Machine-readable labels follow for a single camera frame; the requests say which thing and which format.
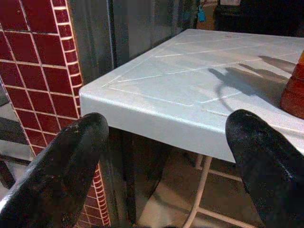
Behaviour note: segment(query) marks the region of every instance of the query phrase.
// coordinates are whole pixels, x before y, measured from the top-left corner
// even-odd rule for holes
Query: table leg
[[[183,228],[189,228],[190,227],[190,225],[192,224],[192,222],[193,222],[193,220],[196,216],[196,213],[198,212],[198,208],[200,206],[200,200],[201,200],[201,197],[203,195],[204,188],[205,188],[205,184],[206,184],[206,180],[207,180],[207,176],[208,176],[211,161],[212,161],[212,157],[206,156],[206,159],[204,161],[204,166],[203,166],[203,172],[202,172],[201,177],[200,177],[199,188],[198,188],[198,191],[196,193],[196,197],[195,197],[195,201],[194,201],[194,205],[191,209],[190,214],[188,215],[188,218],[187,218],[186,222],[183,225]]]
[[[15,183],[15,180],[4,161],[0,161],[0,181],[7,189],[10,189]]]
[[[198,156],[196,158],[195,169],[197,169],[197,170],[201,170],[202,169],[201,162],[203,160],[203,157],[204,157],[204,155],[198,154]]]

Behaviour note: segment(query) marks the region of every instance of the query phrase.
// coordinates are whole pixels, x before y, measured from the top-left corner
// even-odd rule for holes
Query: white plastic table
[[[304,120],[282,111],[281,92],[304,38],[188,29],[85,85],[81,113],[109,126],[235,162],[225,122],[249,110],[304,153]]]

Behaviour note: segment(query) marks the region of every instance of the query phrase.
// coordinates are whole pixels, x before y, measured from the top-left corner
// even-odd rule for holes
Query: orange cup
[[[304,52],[282,93],[280,106],[286,112],[304,119]]]

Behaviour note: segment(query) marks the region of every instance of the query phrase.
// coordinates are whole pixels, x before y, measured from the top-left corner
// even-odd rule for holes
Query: gray wall
[[[189,28],[195,0],[70,0],[85,83]]]

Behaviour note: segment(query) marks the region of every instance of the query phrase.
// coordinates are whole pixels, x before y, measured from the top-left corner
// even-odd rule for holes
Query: concrete floor
[[[174,149],[165,166],[163,177],[149,199],[139,221],[139,226],[160,228],[182,227],[194,202],[201,171],[194,169],[187,157],[196,158],[194,153]],[[229,174],[236,174],[232,163],[213,159],[211,167]],[[243,184],[217,175],[209,174],[203,193],[201,207],[226,216],[263,227]],[[197,214],[192,227],[232,228],[229,223]]]

